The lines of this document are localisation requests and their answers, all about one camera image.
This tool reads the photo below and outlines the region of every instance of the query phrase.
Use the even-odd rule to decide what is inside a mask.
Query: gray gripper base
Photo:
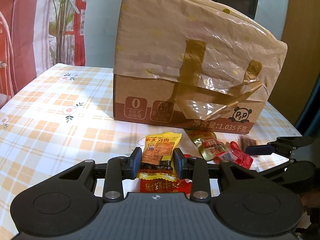
[[[17,235],[14,240],[42,240]],[[50,240],[296,240],[292,234],[274,238],[243,236],[225,227],[203,203],[188,200],[183,193],[129,193],[118,203],[105,204],[84,228]]]

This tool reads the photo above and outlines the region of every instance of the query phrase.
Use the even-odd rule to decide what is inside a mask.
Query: floral tablecloth
[[[179,147],[200,156],[183,129],[113,120],[112,69],[57,64],[45,71],[0,109],[0,239],[11,239],[17,230],[10,204],[21,191],[85,159],[105,163],[129,156],[144,137],[165,131],[180,132]],[[220,141],[237,141],[238,135],[216,133]],[[249,135],[259,144],[278,136],[300,135],[269,103]],[[255,159],[262,171],[285,162],[278,155]],[[137,191],[138,180],[124,181],[125,194]],[[95,194],[102,195],[103,180]],[[212,195],[218,195],[211,180]]]

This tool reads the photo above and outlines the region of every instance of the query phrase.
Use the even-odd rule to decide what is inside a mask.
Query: wooden panel
[[[268,101],[294,124],[320,71],[320,0],[289,0],[282,41],[288,53]]]

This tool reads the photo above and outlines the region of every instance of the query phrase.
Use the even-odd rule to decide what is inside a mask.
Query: panda logo
[[[248,117],[249,117],[249,114],[252,113],[251,109],[248,110],[246,108],[240,108],[239,106],[237,106],[237,108],[234,111],[235,112],[233,113],[232,117],[228,118],[232,122],[240,122],[240,123],[249,122]]]

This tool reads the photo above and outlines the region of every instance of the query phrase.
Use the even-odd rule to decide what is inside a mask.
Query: barcode
[[[229,152],[225,152],[219,156],[222,160],[230,160],[232,161],[231,155]]]

